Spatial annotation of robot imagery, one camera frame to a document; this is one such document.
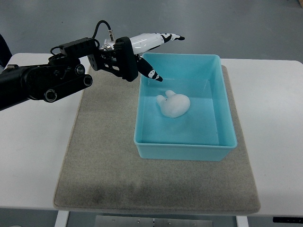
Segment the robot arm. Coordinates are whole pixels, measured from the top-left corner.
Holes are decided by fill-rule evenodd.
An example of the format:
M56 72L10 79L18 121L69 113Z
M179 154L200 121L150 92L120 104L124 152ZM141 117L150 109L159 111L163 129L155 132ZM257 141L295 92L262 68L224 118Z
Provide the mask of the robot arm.
M98 26L105 23L109 29L110 42L100 47L95 39ZM142 34L133 38L114 39L106 21L99 21L92 38L83 38L51 49L60 49L46 65L8 65L0 74L0 110L26 100L44 100L52 103L75 92L90 87L93 79L85 74L79 58L87 56L91 67L105 70L131 82L144 76L162 81L152 66L139 53L154 49L169 40L184 40L175 34Z

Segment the floor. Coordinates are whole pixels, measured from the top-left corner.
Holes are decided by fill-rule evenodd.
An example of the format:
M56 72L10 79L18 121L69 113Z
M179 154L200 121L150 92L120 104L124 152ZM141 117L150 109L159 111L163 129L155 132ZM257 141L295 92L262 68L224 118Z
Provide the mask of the floor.
M154 32L186 38L152 52L303 63L303 8L298 0L12 0L0 4L0 34L12 54L49 53L52 47L91 37L101 19L111 25L116 38ZM101 43L108 38L104 25L96 38ZM68 226L93 226L95 215L72 212ZM56 211L0 209L0 227L54 226L55 216ZM223 222L235 226L234 217ZM272 217L251 217L249 224L290 226L274 224Z

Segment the white table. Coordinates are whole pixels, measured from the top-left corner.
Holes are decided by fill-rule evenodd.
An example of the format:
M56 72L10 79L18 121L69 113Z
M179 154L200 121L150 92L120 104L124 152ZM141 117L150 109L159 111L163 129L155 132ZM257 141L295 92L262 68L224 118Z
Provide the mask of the white table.
M9 64L47 63L19 53ZM81 59L88 71L87 58ZM255 215L303 216L303 64L222 59L228 69L255 177ZM53 194L81 92L0 112L0 207L53 209Z

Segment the blue plastic bin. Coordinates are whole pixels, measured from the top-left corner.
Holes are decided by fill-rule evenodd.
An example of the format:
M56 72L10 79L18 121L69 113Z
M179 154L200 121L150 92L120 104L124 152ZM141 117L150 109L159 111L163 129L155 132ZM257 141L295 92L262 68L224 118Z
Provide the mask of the blue plastic bin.
M145 53L162 82L141 76L134 142L142 158L220 161L237 146L220 58ZM156 96L173 90L190 99L178 118L165 117Z

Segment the metal plate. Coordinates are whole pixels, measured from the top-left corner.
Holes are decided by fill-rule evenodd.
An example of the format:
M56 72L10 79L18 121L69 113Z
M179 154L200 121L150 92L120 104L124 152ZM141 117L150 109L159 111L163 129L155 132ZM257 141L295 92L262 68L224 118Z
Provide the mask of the metal plate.
M213 227L212 221L96 216L94 227Z

